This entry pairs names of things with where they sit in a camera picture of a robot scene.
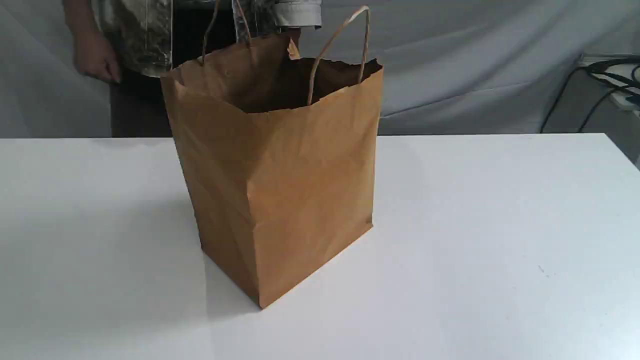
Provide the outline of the person's right hand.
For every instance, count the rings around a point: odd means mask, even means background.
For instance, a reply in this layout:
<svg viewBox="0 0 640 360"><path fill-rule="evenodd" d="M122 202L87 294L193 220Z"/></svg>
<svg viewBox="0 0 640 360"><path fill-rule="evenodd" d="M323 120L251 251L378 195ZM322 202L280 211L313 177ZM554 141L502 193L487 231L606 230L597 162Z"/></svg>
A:
<svg viewBox="0 0 640 360"><path fill-rule="evenodd" d="M106 84L119 84L121 67L114 48L100 30L73 34L74 66L78 73Z"/></svg>

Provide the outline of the person's right forearm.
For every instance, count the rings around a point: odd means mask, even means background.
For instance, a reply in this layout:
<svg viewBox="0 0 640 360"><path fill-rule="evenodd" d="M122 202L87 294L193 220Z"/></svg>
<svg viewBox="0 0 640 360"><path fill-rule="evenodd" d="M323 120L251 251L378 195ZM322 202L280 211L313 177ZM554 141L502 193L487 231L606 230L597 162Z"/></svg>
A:
<svg viewBox="0 0 640 360"><path fill-rule="evenodd" d="M92 0L62 0L67 28L73 36L100 32Z"/></svg>

